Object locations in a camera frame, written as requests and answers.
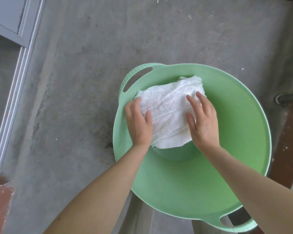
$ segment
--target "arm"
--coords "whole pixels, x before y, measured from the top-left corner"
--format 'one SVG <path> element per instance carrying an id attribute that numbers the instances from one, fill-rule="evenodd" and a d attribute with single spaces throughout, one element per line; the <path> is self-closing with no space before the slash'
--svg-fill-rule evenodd
<path id="1" fill-rule="evenodd" d="M 153 136 L 151 112 L 147 112 L 144 119 L 140 101 L 138 98 L 125 107 L 133 146 L 115 165 L 84 188 L 44 234 L 112 232 Z"/>
<path id="2" fill-rule="evenodd" d="M 221 148 L 215 108 L 199 92 L 196 95 L 202 105 L 187 95 L 196 122 L 191 113 L 186 114 L 196 147 L 218 170 L 266 234 L 293 233 L 293 192 L 246 166 Z"/>

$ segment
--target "metal pole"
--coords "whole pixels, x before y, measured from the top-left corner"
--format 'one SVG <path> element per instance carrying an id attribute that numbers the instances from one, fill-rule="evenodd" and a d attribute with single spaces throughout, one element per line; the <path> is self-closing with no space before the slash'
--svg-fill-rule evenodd
<path id="1" fill-rule="evenodd" d="M 276 96 L 275 101 L 279 105 L 293 103 L 293 94 L 279 94 Z"/>

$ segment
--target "white eyelet fabric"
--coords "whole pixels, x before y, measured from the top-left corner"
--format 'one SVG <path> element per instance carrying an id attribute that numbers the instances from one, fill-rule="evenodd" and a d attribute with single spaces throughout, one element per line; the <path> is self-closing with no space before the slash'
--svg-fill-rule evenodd
<path id="1" fill-rule="evenodd" d="M 197 76 L 180 77 L 177 82 L 138 91 L 135 99 L 141 97 L 141 113 L 144 117 L 148 110 L 152 113 L 152 146 L 168 149 L 192 140 L 186 112 L 191 112 L 194 118 L 195 115 L 186 95 L 199 101 L 195 95 L 197 91 L 205 96 L 202 79 Z"/>

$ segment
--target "person's right arm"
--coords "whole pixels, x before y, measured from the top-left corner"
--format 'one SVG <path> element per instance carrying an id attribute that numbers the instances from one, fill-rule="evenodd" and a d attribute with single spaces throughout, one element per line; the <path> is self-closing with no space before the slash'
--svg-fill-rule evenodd
<path id="1" fill-rule="evenodd" d="M 196 122 L 187 113 L 191 137 L 210 163 L 227 182 L 250 216 L 266 234 L 293 233 L 293 192 L 231 156 L 219 144 L 216 110 L 196 93 L 202 105 L 187 95 Z"/>

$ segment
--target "green plastic tub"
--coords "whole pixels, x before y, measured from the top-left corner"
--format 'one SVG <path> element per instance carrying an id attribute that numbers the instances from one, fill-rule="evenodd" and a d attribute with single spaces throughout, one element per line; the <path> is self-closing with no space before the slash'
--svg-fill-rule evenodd
<path id="1" fill-rule="evenodd" d="M 147 67 L 152 67 L 152 71 L 123 92 L 129 79 Z M 202 78 L 206 96 L 217 111 L 221 146 L 246 165 L 266 175 L 271 156 L 271 138 L 262 107 L 250 90 L 236 78 L 222 70 L 200 64 L 148 63 L 128 73 L 119 91 L 119 106 L 113 128 L 115 159 L 119 160 L 132 146 L 124 106 L 133 100 L 139 90 L 175 82 L 180 76 L 193 75 Z M 222 216 L 242 205 L 193 142 L 172 149 L 150 147 L 132 191 L 163 213 L 203 220 L 224 231 L 245 232 L 257 226 L 252 219 L 234 228 L 221 224 Z"/>

